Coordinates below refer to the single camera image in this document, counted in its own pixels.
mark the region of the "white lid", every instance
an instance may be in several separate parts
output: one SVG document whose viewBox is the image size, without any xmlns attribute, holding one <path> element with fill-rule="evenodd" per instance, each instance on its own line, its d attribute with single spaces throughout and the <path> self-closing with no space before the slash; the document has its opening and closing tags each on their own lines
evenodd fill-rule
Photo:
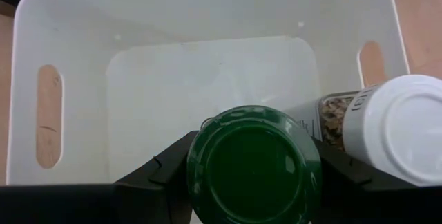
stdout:
<svg viewBox="0 0 442 224">
<path fill-rule="evenodd" d="M 392 79 L 376 90 L 363 117 L 370 162 L 415 185 L 442 185 L 442 81 Z"/>
</svg>

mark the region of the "bin floor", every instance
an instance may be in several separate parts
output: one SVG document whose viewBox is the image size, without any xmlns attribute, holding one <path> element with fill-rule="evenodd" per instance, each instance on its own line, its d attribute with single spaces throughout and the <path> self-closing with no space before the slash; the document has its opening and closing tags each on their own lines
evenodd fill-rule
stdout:
<svg viewBox="0 0 442 224">
<path fill-rule="evenodd" d="M 111 180 L 232 107 L 290 113 L 320 97 L 313 50 L 286 36 L 138 46 L 106 76 Z"/>
</svg>

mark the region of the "jar contents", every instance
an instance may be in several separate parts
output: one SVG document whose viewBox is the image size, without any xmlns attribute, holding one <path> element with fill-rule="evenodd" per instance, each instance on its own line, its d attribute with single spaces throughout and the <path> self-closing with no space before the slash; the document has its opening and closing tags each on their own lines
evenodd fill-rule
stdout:
<svg viewBox="0 0 442 224">
<path fill-rule="evenodd" d="M 323 142 L 345 151 L 343 122 L 345 111 L 357 92 L 328 95 L 318 105 L 319 122 Z"/>
</svg>

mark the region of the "green bottle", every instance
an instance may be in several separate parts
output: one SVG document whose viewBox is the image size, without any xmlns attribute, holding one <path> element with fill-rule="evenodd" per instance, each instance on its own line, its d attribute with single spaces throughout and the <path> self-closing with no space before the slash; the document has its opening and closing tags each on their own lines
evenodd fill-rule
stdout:
<svg viewBox="0 0 442 224">
<path fill-rule="evenodd" d="M 321 183 L 311 137 L 265 106 L 217 115 L 187 158 L 189 195 L 204 224 L 308 223 L 320 205 Z"/>
</svg>

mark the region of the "glass jar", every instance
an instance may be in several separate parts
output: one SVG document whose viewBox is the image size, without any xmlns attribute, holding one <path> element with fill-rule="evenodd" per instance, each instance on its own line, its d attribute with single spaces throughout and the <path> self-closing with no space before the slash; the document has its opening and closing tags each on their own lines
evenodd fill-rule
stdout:
<svg viewBox="0 0 442 224">
<path fill-rule="evenodd" d="M 208 120 L 187 160 L 203 223 L 305 223 L 320 206 L 320 156 L 288 115 L 240 106 Z"/>
<path fill-rule="evenodd" d="M 345 151 L 343 122 L 347 107 L 359 91 L 334 93 L 318 102 L 318 117 L 322 141 Z"/>
</svg>

